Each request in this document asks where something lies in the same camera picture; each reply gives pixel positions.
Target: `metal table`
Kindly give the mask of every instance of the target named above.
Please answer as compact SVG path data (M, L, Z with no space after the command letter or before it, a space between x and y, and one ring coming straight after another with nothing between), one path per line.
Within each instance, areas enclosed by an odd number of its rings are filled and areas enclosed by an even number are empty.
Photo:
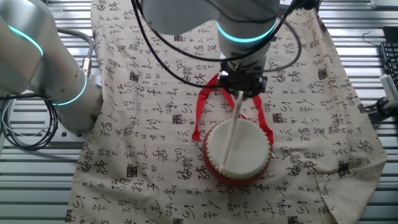
M91 1L53 0L49 7L57 25L92 35ZM379 76L382 63L376 46L385 41L383 26L398 26L398 11L373 9L369 1L324 0L319 15L332 35L340 59L364 105L385 96ZM60 34L68 50L81 63L88 44ZM93 59L91 79L99 83L97 59ZM18 131L35 134L45 125L47 109L38 100L19 100L14 107L12 125ZM388 153L380 183L363 213L360 224L398 223L398 130L395 119L374 123ZM65 220L73 173L84 135L57 131L54 142L37 153L16 149L8 142L0 157L0 220L2 224L61 224ZM24 137L25 142L38 137Z

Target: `tablecloth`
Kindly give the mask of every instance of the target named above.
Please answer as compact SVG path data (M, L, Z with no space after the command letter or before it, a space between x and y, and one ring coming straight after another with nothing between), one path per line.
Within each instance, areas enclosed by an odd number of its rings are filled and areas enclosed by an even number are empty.
M287 21L303 52L285 70L266 73L261 95L274 132L274 157L253 185L228 187L206 170L191 135L200 89L181 84L155 61L130 1L93 0L91 23L104 104L77 162L67 223L356 223L387 155L315 11ZM161 59L184 79L206 84L218 63L174 52L146 26ZM218 58L217 27L207 22L165 38ZM266 68L289 63L297 43L286 26L271 43ZM201 139L232 108L212 91L199 120ZM258 122L251 100L241 113Z

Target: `red ribbon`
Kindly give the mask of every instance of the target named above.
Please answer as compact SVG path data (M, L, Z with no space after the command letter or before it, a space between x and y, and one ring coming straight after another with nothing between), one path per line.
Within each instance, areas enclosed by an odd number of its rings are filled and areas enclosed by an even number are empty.
M209 85L209 86L216 85L217 77L218 77L218 74L216 74L206 85ZM199 123L201 113L203 111L203 107L205 106L205 100L207 99L207 96L210 94L211 91L212 91L211 88L203 88L199 92L199 97L198 97L198 102L197 102L197 123L195 125L195 131L192 134L193 140L200 141L200 131L198 128L198 123ZM229 105L232 107L232 109L234 109L235 104L234 104L234 101L232 100L232 96L229 93L227 93L224 88L222 88L222 91L223 91L224 97L226 98L226 101L229 103ZM261 100L260 96L258 96L258 95L255 96L253 98L253 102L259 111L258 112L259 126L265 133L267 133L268 140L271 143L271 145L274 145L274 135L272 134L272 130L269 129L269 127L266 123L266 119L264 117L264 112L262 110L262 100Z

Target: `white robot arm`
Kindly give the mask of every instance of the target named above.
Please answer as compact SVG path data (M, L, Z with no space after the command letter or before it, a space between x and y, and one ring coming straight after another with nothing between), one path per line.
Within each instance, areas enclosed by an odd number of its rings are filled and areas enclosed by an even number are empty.
M62 44L44 3L0 0L0 93L46 94L67 129L89 131L103 98L87 75Z

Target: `drumstick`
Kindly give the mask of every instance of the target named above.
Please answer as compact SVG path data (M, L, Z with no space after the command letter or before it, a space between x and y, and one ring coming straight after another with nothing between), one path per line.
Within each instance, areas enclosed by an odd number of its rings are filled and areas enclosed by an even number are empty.
M234 132L235 132L236 122L239 117L239 111L241 110L242 101L243 101L243 92L239 91L238 98L236 99L236 102L235 102L235 109L232 113L232 122L231 122L231 125L229 126L228 135L227 135L227 139L226 139L226 145L225 145L224 152L223 152L223 160L222 160L223 162L221 163L221 165L219 167L220 171L222 171L224 169L226 160L228 158L229 150L231 149L232 139L233 139Z

